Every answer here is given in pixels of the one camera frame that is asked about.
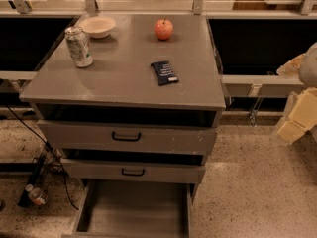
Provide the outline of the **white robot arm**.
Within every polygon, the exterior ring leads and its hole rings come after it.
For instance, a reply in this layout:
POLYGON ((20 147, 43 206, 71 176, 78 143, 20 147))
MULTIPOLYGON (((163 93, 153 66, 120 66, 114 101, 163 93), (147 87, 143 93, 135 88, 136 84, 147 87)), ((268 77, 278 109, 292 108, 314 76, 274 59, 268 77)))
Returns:
POLYGON ((275 126, 275 136, 292 144, 317 125, 317 43, 282 65, 277 74, 297 77, 306 86, 300 94, 288 96, 283 117, 275 126))

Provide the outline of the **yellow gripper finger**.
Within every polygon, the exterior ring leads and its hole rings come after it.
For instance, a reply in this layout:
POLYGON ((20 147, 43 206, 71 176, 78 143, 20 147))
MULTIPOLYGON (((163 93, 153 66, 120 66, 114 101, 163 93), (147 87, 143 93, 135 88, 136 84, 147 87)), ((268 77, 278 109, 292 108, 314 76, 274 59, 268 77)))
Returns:
POLYGON ((317 88, 310 87, 302 91, 289 114, 289 119, 305 131, 311 130, 317 124, 317 88))
POLYGON ((277 126, 277 136, 287 144, 292 144, 305 134, 305 130, 298 124, 281 119, 277 126))

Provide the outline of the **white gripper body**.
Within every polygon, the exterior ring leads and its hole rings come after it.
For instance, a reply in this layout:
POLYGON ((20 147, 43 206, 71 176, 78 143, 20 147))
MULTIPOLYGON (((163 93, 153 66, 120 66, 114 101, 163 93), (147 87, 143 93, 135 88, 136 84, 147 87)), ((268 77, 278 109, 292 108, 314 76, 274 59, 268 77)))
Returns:
POLYGON ((289 60, 287 63, 282 65, 276 73, 279 76, 284 77, 297 77, 299 75, 301 63, 303 60, 304 54, 298 55, 295 58, 289 60))

